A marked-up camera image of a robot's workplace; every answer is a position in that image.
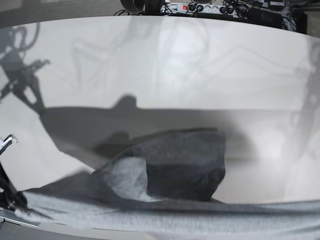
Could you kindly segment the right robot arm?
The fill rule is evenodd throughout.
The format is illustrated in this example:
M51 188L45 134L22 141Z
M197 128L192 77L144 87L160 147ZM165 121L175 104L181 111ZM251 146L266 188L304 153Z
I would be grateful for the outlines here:
M2 209L15 211L16 208L26 208L27 200L25 196L16 190L11 183L2 165L0 165L0 207Z

